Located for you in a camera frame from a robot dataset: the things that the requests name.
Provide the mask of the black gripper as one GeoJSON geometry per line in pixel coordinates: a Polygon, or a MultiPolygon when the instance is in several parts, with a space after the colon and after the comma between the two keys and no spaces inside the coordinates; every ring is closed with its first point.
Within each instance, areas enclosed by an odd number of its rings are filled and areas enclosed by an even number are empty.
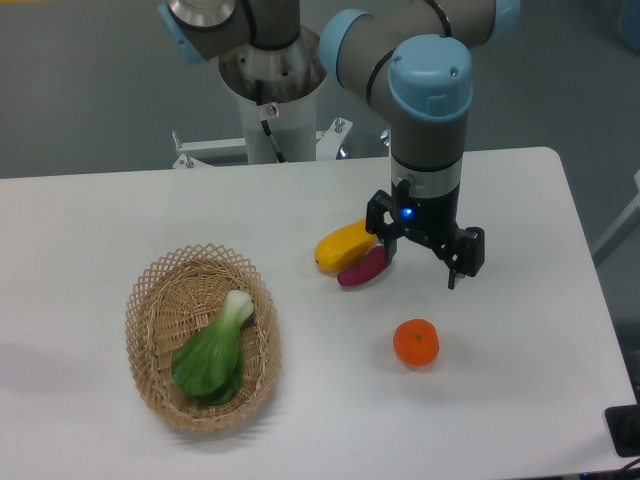
{"type": "Polygon", "coordinates": [[[416,197],[410,187],[404,179],[391,187],[391,196],[378,190],[367,202],[365,230],[380,241],[388,264],[397,252],[399,238],[431,250],[447,266],[447,287],[454,290],[461,279],[475,277],[483,266],[485,232],[479,227],[458,227],[459,185],[432,198],[416,197]],[[390,223],[386,214],[391,214],[390,223]]]}

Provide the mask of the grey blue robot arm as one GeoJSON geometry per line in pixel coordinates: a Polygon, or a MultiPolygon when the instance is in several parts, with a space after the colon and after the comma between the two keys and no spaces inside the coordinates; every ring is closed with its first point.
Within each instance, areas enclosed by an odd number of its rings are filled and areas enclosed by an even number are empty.
{"type": "Polygon", "coordinates": [[[399,239],[430,249],[449,284],[485,260],[481,228],[456,214],[473,67],[470,51],[510,30],[517,1],[410,1],[388,18],[347,9],[321,33],[296,1],[165,1],[159,15],[182,56],[216,60],[239,101],[253,164],[314,160],[315,96],[333,78],[390,129],[391,188],[368,201],[367,232],[391,260],[399,239]]]}

